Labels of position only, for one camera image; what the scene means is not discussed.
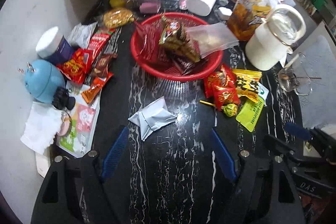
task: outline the metal bolt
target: metal bolt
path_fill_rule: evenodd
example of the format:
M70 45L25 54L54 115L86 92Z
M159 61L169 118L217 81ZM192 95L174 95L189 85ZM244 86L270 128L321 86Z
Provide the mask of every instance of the metal bolt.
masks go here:
M33 66L29 62L27 63L27 65L28 65L28 68L31 72L35 72L35 69L33 68Z
M242 150L240 151L240 154L242 157L247 158L250 155L250 152L246 150Z
M91 150L89 153L88 153L89 157L93 158L97 155L97 151L95 150Z
M281 163L282 162L282 158L280 156L275 156L274 157L274 160L277 162L277 163Z
M62 156L57 156L54 161L60 162L62 161L63 157Z

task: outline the white container lid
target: white container lid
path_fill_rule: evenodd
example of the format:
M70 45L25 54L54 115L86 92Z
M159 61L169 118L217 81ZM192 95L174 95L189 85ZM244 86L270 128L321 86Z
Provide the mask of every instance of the white container lid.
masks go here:
M52 27L47 30L40 38L36 45L36 52L41 58L47 58L56 52L63 35L58 27Z

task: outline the red pepper snack bag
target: red pepper snack bag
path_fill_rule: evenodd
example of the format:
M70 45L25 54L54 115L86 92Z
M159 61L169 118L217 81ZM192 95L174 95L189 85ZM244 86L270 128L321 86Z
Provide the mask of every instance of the red pepper snack bag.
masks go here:
M235 86L236 76L228 66L225 64L221 65L220 71L213 72L207 78L204 79L204 90L205 97L209 99L213 96L212 85L217 85L221 87L228 86L230 88L236 88Z
M75 51L72 59L56 67L72 82L83 84L86 73L89 72L92 64L92 51L79 48Z

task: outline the red snack wrapper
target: red snack wrapper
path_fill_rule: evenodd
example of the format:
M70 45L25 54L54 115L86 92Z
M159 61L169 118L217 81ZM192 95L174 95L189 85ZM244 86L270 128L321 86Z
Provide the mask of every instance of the red snack wrapper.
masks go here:
M104 87L104 85L107 83L107 81L113 76L113 73L109 72L107 77L102 79L99 77L96 77L93 82L92 85L90 86L90 88L88 90L85 90L81 93L83 99L85 100L85 102L87 104L90 104L94 98L96 97L96 95L98 94L98 92Z
M221 111L223 105L228 104L240 104L240 99L238 98L237 91L235 88L222 87L217 85L212 85L213 95L215 98L215 105L218 111Z
M213 88L212 85L217 86L228 86L230 88L236 88L236 75L230 70L228 66L222 64L220 67L220 71L213 72L207 78L204 79L204 90L205 97L209 99L213 96Z
M89 45L87 46L88 50L93 51L92 63L95 61L96 57L99 55L107 41L110 40L112 34L114 33L114 29L103 29L99 28L97 32L91 37Z
M170 66L171 61L166 56L164 48L159 46L160 30L149 24L141 25L136 21L134 21L134 24L143 41L140 57L154 65Z
M85 75L89 72L92 64L92 51L79 48L75 51L72 59L56 67L72 82L83 84Z

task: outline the white plastic bottle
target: white plastic bottle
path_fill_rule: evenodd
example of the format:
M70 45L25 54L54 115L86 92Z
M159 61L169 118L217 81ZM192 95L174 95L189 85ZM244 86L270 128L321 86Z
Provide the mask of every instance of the white plastic bottle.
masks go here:
M69 61L74 49L69 45L58 27L47 30L36 45L37 54L53 65L63 64Z

